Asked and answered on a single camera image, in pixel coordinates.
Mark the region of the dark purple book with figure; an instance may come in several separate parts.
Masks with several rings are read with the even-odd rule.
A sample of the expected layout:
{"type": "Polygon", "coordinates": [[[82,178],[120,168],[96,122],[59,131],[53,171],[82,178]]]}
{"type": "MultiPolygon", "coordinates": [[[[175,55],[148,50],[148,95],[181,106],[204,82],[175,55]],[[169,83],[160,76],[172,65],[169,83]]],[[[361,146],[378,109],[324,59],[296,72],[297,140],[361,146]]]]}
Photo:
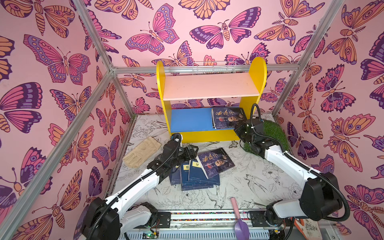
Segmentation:
{"type": "Polygon", "coordinates": [[[211,108],[213,128],[216,130],[234,129],[239,123],[246,121],[247,117],[240,107],[211,108]]]}

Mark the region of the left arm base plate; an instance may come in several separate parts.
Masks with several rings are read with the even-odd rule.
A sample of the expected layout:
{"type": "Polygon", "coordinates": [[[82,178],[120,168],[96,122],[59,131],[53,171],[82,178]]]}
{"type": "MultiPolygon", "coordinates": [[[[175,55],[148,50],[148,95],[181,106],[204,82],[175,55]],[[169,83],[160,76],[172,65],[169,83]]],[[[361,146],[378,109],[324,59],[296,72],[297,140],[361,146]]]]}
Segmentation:
{"type": "Polygon", "coordinates": [[[157,212],[151,215],[150,228],[151,229],[169,229],[171,226],[172,214],[171,212],[157,212]]]}

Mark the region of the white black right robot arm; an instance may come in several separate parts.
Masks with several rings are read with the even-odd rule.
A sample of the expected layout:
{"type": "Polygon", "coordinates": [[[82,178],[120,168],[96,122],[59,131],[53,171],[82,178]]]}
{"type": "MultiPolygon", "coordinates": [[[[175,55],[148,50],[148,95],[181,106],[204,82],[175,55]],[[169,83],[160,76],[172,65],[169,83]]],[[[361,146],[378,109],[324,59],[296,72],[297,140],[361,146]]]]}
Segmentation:
{"type": "Polygon", "coordinates": [[[351,208],[346,197],[339,189],[337,177],[332,173],[322,173],[296,159],[277,139],[264,134],[264,121],[253,104],[249,119],[235,127],[240,140],[248,144],[252,152],[264,160],[273,163],[292,179],[302,190],[297,199],[275,201],[266,207],[266,221],[274,226],[286,218],[346,221],[351,215],[351,208]]]}

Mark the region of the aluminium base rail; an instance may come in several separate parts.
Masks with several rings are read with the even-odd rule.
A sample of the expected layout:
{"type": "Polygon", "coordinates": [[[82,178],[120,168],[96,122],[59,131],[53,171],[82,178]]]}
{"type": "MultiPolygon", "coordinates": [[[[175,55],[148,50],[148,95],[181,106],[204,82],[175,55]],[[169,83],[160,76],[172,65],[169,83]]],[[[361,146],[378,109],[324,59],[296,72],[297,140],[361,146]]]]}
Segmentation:
{"type": "MultiPolygon", "coordinates": [[[[285,219],[285,224],[279,228],[253,227],[247,216],[249,211],[240,210],[240,215],[248,227],[251,240],[283,240],[289,232],[291,239],[304,239],[295,226],[295,222],[285,219]]],[[[195,211],[168,211],[172,214],[169,229],[151,229],[147,226],[136,227],[119,240],[142,240],[143,232],[158,232],[159,237],[151,240],[235,240],[235,223],[237,222],[234,210],[195,210],[195,211]]],[[[336,240],[338,238],[335,225],[320,221],[322,240],[336,240]]]]}

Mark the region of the navy book with yellow label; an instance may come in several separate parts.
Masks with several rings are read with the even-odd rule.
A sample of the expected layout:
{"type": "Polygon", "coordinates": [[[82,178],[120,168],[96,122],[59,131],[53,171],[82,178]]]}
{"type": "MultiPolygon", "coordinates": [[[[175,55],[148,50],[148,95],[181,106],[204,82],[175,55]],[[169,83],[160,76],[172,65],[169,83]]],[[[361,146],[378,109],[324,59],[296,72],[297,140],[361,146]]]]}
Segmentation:
{"type": "Polygon", "coordinates": [[[188,180],[191,182],[200,183],[200,184],[215,185],[215,186],[220,185],[220,176],[217,175],[208,179],[197,160],[190,161],[188,180]]]}

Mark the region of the yellow shelf with coloured boards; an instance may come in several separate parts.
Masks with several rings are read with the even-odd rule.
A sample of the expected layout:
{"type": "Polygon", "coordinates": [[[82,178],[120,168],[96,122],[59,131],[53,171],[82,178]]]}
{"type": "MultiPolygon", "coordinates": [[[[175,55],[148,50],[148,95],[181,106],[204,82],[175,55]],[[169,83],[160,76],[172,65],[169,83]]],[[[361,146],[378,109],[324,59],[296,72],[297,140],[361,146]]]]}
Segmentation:
{"type": "Polygon", "coordinates": [[[237,141],[232,129],[215,129],[210,108],[173,109],[172,102],[238,97],[246,116],[254,113],[267,82],[267,64],[257,57],[245,73],[167,77],[163,63],[157,63],[157,85],[170,135],[179,133],[183,143],[237,141]]]}

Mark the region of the small green circuit board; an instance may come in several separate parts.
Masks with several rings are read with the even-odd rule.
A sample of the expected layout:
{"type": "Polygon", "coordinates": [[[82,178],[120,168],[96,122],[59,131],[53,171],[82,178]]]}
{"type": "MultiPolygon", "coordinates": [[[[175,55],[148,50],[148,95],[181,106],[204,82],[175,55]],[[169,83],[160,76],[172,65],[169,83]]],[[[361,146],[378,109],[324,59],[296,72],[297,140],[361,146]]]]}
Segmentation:
{"type": "Polygon", "coordinates": [[[158,232],[143,232],[143,235],[142,235],[143,240],[157,239],[158,237],[159,237],[158,232]]]}

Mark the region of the navy book bottom left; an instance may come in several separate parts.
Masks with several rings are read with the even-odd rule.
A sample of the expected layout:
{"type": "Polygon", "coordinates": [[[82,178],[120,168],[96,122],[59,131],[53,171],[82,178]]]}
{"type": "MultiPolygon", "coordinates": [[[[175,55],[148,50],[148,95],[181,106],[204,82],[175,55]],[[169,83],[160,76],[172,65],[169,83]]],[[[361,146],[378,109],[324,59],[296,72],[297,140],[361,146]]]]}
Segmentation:
{"type": "Polygon", "coordinates": [[[170,183],[171,185],[180,185],[181,184],[181,172],[177,170],[170,174],[170,183]]]}

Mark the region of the green artificial grass mat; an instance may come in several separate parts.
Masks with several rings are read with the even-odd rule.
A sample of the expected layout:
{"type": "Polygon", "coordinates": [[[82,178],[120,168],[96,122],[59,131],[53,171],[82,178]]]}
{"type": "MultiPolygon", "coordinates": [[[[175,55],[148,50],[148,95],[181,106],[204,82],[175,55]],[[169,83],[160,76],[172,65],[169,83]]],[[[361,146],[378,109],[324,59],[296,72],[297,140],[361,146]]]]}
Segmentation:
{"type": "MultiPolygon", "coordinates": [[[[265,149],[266,147],[270,147],[273,145],[279,146],[283,152],[290,149],[288,140],[286,139],[286,135],[279,124],[270,120],[263,120],[263,124],[264,124],[264,137],[266,138],[265,149]]],[[[242,145],[243,150],[245,150],[248,153],[255,154],[253,153],[253,151],[251,150],[250,146],[247,143],[245,142],[243,143],[244,143],[242,145]]]]}

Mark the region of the navy book yellow label middle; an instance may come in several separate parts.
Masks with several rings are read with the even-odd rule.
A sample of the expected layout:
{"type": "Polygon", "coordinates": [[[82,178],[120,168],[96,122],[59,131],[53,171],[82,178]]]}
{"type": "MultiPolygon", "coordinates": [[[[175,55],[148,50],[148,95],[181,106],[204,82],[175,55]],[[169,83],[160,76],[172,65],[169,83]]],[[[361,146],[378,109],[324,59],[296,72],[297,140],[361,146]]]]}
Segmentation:
{"type": "Polygon", "coordinates": [[[181,190],[182,191],[209,189],[213,187],[214,185],[210,185],[207,183],[190,181],[189,180],[189,164],[182,163],[181,165],[181,190]]]}

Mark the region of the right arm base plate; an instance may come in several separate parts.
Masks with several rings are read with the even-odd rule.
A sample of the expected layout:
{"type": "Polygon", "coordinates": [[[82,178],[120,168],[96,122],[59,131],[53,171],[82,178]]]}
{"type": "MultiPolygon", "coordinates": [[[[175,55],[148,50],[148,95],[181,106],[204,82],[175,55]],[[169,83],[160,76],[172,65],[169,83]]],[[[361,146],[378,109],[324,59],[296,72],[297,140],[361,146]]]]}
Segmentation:
{"type": "Polygon", "coordinates": [[[285,220],[279,218],[272,210],[249,211],[247,216],[253,227],[279,228],[285,224],[285,220]]]}

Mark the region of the orange and white work glove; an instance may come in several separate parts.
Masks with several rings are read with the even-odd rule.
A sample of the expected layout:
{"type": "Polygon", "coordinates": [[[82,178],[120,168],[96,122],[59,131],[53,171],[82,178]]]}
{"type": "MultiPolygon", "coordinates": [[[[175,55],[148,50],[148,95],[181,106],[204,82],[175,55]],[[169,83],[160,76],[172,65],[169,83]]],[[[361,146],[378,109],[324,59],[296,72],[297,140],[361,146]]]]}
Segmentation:
{"type": "Polygon", "coordinates": [[[322,240],[319,223],[311,219],[295,219],[295,226],[306,240],[322,240]]]}

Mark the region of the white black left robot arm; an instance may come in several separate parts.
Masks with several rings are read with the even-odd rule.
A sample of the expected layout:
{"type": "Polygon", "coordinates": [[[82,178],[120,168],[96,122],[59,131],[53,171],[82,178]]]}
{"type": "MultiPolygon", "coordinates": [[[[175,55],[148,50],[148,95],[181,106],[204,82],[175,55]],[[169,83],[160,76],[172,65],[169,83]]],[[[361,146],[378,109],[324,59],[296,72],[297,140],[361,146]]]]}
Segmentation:
{"type": "Polygon", "coordinates": [[[195,159],[199,148],[182,146],[183,136],[173,134],[163,152],[154,158],[143,173],[117,193],[93,200],[85,215],[81,234],[87,240],[118,240],[122,234],[139,227],[155,225],[158,210],[150,203],[133,205],[149,190],[169,177],[173,168],[195,159]]]}

